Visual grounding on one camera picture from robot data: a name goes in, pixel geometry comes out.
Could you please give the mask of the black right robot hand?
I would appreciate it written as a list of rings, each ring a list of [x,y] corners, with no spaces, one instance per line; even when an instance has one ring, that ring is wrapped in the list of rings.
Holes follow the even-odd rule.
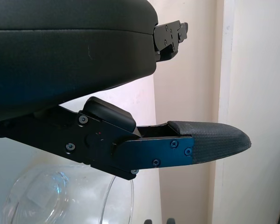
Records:
[[[151,219],[147,219],[144,221],[144,224],[153,224],[153,221]],[[169,218],[166,222],[166,224],[176,224],[174,218]]]

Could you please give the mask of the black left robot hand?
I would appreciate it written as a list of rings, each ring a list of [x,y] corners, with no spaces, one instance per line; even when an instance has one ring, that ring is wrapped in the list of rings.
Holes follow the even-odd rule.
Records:
[[[62,103],[152,75],[187,38],[159,25],[146,0],[0,0],[0,138],[131,180],[138,170],[215,161],[251,147],[226,124],[137,126],[97,97]]]

